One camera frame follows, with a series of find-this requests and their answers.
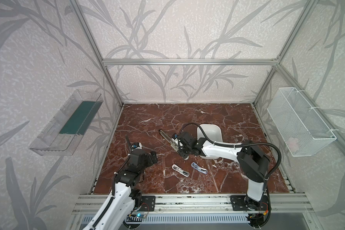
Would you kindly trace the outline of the white oval tray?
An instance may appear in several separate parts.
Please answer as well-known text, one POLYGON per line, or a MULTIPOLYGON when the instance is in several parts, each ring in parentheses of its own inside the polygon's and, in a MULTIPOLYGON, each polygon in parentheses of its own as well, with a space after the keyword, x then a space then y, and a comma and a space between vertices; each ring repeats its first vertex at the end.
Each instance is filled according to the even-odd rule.
MULTIPOLYGON (((206 136, 212 141, 223 142, 221 129, 217 125, 213 124, 201 124, 200 127, 204 130, 206 136)), ((200 128, 197 128, 197 139, 204 138, 202 131, 200 128)), ((202 159, 208 160, 216 160, 219 159, 217 156, 200 156, 202 159)))

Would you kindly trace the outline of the small white stapler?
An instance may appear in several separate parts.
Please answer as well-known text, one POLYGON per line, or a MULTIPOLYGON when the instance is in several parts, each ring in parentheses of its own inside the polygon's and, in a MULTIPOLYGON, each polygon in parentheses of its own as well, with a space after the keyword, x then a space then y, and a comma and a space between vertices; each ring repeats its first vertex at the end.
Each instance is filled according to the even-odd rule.
POLYGON ((182 168, 180 168, 179 166, 177 166, 176 164, 172 165, 172 169, 177 171, 178 173, 180 173, 181 175, 185 176, 185 177, 189 177, 190 173, 183 170, 182 168))

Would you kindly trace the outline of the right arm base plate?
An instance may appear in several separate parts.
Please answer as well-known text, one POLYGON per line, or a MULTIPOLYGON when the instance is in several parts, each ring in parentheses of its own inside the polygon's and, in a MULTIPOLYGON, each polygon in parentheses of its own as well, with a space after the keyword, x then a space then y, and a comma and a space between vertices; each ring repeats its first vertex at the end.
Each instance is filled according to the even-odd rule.
POLYGON ((233 211, 254 211, 264 212, 269 209, 267 195, 263 195, 260 201, 255 201, 247 197, 247 195, 232 195, 230 202, 233 211))

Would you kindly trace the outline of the aluminium front rail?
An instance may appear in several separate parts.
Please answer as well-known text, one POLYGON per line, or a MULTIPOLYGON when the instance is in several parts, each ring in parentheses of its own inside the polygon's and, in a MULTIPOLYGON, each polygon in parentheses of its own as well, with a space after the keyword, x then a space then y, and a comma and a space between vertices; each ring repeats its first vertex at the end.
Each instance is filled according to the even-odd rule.
MULTIPOLYGON (((231 201, 232 194, 155 194, 155 201, 143 205, 148 214, 249 213, 244 205, 231 201)), ((80 195, 71 212, 96 214, 106 195, 80 195)), ((272 213, 313 213, 304 193, 270 194, 272 213)))

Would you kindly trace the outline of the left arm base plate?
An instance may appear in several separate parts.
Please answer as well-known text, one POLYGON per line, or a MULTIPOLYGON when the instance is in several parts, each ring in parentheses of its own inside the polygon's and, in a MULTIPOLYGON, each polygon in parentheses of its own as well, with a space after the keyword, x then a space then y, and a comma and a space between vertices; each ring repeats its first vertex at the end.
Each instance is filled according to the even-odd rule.
POLYGON ((142 195, 140 201, 138 201, 137 211, 152 212, 155 210, 156 196, 154 195, 142 195))

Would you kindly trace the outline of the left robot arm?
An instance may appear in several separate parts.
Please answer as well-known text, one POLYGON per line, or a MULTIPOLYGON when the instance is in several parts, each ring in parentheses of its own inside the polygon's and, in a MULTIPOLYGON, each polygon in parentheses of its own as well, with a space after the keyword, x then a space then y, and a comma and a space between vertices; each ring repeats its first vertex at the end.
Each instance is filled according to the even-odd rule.
POLYGON ((155 151, 138 147, 115 172, 111 193, 85 230, 117 230, 132 211, 142 205, 141 191, 136 188, 146 168, 158 162, 155 151))

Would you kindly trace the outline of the clear acrylic wall shelf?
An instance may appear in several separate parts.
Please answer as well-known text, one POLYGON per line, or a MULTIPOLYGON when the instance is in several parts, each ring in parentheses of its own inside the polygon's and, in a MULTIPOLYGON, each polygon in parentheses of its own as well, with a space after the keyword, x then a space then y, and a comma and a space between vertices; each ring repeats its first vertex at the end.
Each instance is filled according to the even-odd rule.
POLYGON ((29 149, 40 156, 72 156, 103 102, 101 93, 75 90, 29 149))

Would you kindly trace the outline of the large beige black stapler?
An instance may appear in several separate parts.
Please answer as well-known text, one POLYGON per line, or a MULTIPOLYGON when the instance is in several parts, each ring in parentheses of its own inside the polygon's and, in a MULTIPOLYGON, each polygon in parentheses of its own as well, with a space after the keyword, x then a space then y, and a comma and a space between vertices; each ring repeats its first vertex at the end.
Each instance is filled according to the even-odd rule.
POLYGON ((160 133, 160 135, 170 144, 170 146, 171 146, 171 144, 173 143, 172 142, 172 137, 170 137, 167 133, 165 133, 162 129, 160 129, 159 130, 159 133, 160 133))

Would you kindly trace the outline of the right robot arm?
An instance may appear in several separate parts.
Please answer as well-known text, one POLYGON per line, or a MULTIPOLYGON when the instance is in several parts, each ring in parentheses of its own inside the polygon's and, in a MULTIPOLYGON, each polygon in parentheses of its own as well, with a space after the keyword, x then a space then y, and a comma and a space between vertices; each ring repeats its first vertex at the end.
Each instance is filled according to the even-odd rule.
POLYGON ((248 189, 244 203, 250 210, 260 207, 264 192, 267 191, 267 181, 280 166, 282 160, 280 149, 274 144, 266 142, 247 141, 240 144, 230 144, 210 140, 206 135, 197 139, 184 131, 172 137, 172 145, 177 147, 178 154, 184 159, 189 158, 189 155, 194 155, 237 162, 248 178, 248 189), (272 169, 269 169, 270 158, 260 146, 269 146, 277 152, 278 159, 272 169))

